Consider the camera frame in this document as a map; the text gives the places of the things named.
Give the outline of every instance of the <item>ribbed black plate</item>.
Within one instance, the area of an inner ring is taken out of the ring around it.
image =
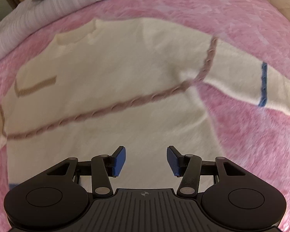
[[[58,232],[227,232],[211,222],[197,203],[171,189],[118,189],[95,200],[88,212]],[[277,228],[269,231],[278,232]]]

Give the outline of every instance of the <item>pink fuzzy blanket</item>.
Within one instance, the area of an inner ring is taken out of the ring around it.
[[[70,14],[29,36],[0,61],[0,101],[21,65],[39,54],[58,32],[92,18],[154,17],[216,35],[264,60],[290,79],[290,22],[266,0],[105,0]],[[234,100],[196,85],[226,156],[279,189],[287,200],[280,224],[290,232],[290,117]],[[0,150],[0,232],[8,224],[6,149]]]

